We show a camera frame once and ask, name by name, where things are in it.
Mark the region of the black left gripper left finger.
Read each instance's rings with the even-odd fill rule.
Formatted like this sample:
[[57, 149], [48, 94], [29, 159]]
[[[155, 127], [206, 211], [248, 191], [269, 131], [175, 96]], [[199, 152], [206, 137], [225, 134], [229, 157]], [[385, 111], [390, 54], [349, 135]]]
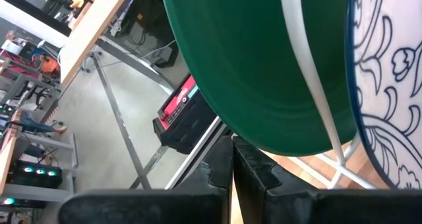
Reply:
[[169, 190], [93, 190], [67, 200], [59, 224], [228, 224], [233, 141], [221, 137], [196, 169]]

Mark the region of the person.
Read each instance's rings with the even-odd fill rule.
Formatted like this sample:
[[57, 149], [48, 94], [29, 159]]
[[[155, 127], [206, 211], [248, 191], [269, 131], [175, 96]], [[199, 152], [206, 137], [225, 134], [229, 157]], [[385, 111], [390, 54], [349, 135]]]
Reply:
[[56, 132], [63, 134], [68, 129], [67, 126], [55, 128], [51, 125], [36, 122], [28, 113], [23, 113], [19, 120], [9, 121], [9, 124], [21, 126], [24, 130], [30, 132]]

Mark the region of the white blue floral plate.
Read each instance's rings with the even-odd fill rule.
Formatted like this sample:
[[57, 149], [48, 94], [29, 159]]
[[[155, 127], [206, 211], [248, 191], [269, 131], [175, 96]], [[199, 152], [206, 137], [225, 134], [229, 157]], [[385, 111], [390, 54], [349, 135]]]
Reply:
[[422, 189], [422, 0], [348, 0], [346, 73], [376, 172], [390, 188]]

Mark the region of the red black power station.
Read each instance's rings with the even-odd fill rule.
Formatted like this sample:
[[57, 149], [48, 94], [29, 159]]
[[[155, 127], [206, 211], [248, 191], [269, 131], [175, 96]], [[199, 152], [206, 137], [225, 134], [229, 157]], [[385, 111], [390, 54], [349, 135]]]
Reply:
[[159, 108], [152, 124], [162, 146], [188, 155], [215, 118], [215, 112], [188, 74]]

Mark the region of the black computer case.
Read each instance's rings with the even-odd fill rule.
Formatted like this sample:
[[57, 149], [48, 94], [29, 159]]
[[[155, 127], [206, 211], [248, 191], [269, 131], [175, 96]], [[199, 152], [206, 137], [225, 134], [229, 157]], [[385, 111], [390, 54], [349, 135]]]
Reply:
[[179, 53], [164, 0], [124, 0], [109, 34], [131, 55], [159, 68], [172, 67]]

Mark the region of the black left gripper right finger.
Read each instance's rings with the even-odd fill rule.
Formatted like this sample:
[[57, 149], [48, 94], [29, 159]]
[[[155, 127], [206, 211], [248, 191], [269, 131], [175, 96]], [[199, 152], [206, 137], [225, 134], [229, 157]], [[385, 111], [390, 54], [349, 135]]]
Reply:
[[240, 137], [233, 172], [244, 224], [422, 224], [422, 191], [318, 189]]

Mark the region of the dark green plate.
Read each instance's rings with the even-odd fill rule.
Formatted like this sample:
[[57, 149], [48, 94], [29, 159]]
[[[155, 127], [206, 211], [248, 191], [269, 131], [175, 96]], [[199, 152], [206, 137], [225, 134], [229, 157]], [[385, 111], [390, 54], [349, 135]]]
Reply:
[[[356, 127], [344, 59], [347, 0], [301, 0], [316, 69], [341, 143]], [[332, 145], [289, 42], [281, 0], [164, 0], [208, 104], [234, 133], [273, 154]]]

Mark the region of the wooden top desk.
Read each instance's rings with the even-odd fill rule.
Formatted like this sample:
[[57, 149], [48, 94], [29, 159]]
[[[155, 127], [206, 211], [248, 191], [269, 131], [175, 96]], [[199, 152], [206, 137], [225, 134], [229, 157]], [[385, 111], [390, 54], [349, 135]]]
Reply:
[[108, 53], [114, 54], [114, 57], [118, 58], [120, 61], [126, 64], [132, 63], [135, 66], [139, 66], [140, 69], [138, 71], [157, 83], [167, 94], [171, 94], [174, 91], [175, 86], [165, 76], [161, 75], [159, 71], [146, 63], [143, 58], [136, 59], [135, 57], [125, 54], [116, 43], [113, 43], [110, 39], [104, 40], [105, 30], [108, 28], [113, 16], [117, 14], [117, 11], [125, 1], [126, 0], [94, 0], [91, 6], [84, 11], [84, 15], [75, 20], [72, 32], [61, 50], [61, 83], [64, 86], [70, 85], [83, 62], [85, 62], [85, 59], [87, 57], [92, 58], [117, 124], [119, 125], [119, 129], [127, 145], [127, 149], [132, 153], [131, 159], [138, 176], [137, 180], [144, 190], [150, 190], [151, 185], [148, 181], [146, 170], [142, 166], [140, 159], [134, 154], [135, 147], [127, 133], [112, 89], [109, 87], [108, 81], [98, 64], [96, 56], [91, 52], [91, 49], [97, 45], [98, 47], [107, 50]]

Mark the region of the black computer green lights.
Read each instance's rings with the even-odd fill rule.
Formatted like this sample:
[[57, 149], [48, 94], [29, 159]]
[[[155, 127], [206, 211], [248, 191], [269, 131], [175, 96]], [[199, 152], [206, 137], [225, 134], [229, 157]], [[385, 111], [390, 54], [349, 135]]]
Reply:
[[42, 188], [58, 188], [63, 182], [62, 169], [41, 163], [16, 161], [7, 175], [7, 183]]

